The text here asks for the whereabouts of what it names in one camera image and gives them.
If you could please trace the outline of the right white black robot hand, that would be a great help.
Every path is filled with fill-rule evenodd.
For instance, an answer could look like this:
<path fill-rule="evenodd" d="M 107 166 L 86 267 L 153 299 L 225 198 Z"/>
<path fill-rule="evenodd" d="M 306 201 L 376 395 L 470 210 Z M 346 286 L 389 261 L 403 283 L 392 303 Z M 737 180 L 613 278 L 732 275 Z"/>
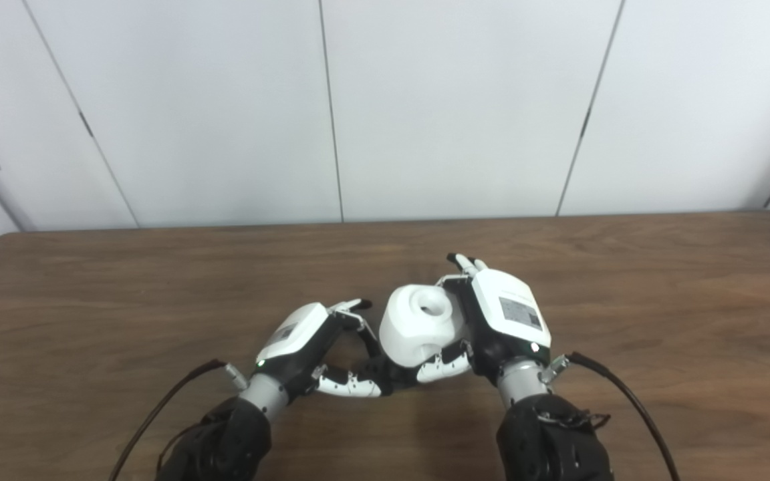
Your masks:
<path fill-rule="evenodd" d="M 451 296 L 467 334 L 451 341 L 416 371 L 419 383 L 431 383 L 472 371 L 501 395 L 517 401 L 552 393 L 541 372 L 551 363 L 552 335 L 531 287 L 483 260 L 449 253 L 459 274 L 443 276 L 437 286 Z"/>

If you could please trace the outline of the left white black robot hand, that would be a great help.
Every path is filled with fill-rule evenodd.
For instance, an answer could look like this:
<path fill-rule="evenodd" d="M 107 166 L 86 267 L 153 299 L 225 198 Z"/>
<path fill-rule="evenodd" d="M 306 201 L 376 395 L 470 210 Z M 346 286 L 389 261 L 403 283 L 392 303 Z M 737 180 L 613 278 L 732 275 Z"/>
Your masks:
<path fill-rule="evenodd" d="M 370 360 L 382 356 L 372 328 L 360 314 L 370 307 L 369 299 L 350 299 L 332 307 L 314 302 L 296 309 L 257 354 L 254 374 L 275 381 L 287 403 L 315 391 L 342 397 L 392 395 L 393 387 L 379 375 L 356 373 L 325 362 L 343 333 L 360 336 Z"/>

